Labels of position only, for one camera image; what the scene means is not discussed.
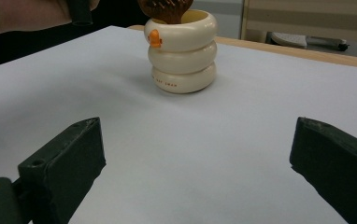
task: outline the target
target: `brown top piece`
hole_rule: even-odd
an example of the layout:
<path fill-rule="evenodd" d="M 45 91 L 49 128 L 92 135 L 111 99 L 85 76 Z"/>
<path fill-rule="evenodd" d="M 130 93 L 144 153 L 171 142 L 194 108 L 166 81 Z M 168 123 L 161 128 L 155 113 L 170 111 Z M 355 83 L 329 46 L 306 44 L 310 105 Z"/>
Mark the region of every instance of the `brown top piece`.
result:
<path fill-rule="evenodd" d="M 167 24 L 181 24 L 182 15 L 193 4 L 193 0 L 137 0 L 146 16 Z"/>

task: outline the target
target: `black object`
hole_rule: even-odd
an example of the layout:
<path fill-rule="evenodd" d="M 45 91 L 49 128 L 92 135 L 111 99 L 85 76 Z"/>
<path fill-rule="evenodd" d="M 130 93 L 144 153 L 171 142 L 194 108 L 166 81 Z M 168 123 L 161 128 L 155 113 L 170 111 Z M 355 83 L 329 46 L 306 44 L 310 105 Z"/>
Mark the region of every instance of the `black object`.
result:
<path fill-rule="evenodd" d="M 350 224 L 357 224 L 357 138 L 299 118 L 290 163 Z"/>
<path fill-rule="evenodd" d="M 347 44 L 338 44 L 338 50 L 339 51 L 345 51 L 348 49 L 348 46 Z"/>
<path fill-rule="evenodd" d="M 105 165 L 100 119 L 71 125 L 19 165 L 15 183 L 0 177 L 0 223 L 68 223 Z"/>
<path fill-rule="evenodd" d="M 71 21 L 74 25 L 92 25 L 92 14 L 89 9 L 89 0 L 67 0 Z"/>
<path fill-rule="evenodd" d="M 137 0 L 101 0 L 92 11 L 93 24 L 70 24 L 33 32 L 8 32 L 0 34 L 0 64 L 39 52 L 69 40 L 90 34 L 108 26 L 128 27 L 144 25 L 149 19 L 141 11 Z"/>

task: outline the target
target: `cream ring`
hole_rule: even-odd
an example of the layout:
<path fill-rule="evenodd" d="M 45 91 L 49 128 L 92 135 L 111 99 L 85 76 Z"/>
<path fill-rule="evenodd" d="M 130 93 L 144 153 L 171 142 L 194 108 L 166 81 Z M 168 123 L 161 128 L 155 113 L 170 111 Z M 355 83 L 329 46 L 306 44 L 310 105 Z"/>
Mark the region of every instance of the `cream ring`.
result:
<path fill-rule="evenodd" d="M 150 19 L 144 27 L 144 36 L 150 43 L 150 35 L 158 49 L 164 51 L 188 51 L 202 48 L 210 43 L 217 34 L 216 18 L 202 10 L 188 10 L 182 16 L 182 24 L 165 24 L 162 21 Z"/>
<path fill-rule="evenodd" d="M 166 52 L 149 48 L 149 60 L 153 66 L 165 73 L 188 74 L 198 72 L 213 63 L 217 45 L 213 40 L 202 49 L 185 52 Z"/>
<path fill-rule="evenodd" d="M 200 72 L 183 75 L 167 74 L 152 67 L 152 77 L 155 84 L 164 91 L 173 93 L 200 91 L 216 77 L 216 64 L 213 63 Z"/>

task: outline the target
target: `white paper sheet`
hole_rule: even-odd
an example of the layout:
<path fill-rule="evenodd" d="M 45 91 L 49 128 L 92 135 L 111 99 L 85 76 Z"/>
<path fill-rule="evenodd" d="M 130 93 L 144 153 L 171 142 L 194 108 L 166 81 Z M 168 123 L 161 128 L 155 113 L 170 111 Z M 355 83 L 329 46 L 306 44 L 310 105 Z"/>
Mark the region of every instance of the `white paper sheet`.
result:
<path fill-rule="evenodd" d="M 1 65 L 0 176 L 100 117 L 107 166 L 70 223 L 345 223 L 289 155 L 298 117 L 357 137 L 357 68 L 218 48 L 216 80 L 183 95 L 117 27 Z"/>

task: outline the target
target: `screw hole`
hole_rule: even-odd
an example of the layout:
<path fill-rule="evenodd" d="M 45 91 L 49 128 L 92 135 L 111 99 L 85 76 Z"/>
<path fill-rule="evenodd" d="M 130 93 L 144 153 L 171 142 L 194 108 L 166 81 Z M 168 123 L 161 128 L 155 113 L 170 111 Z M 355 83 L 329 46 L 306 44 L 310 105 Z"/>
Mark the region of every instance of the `screw hole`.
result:
<path fill-rule="evenodd" d="M 33 161 L 33 163 L 31 163 L 31 165 L 34 166 L 34 167 L 40 166 L 42 164 L 44 164 L 43 160 L 36 160 L 36 161 Z"/>

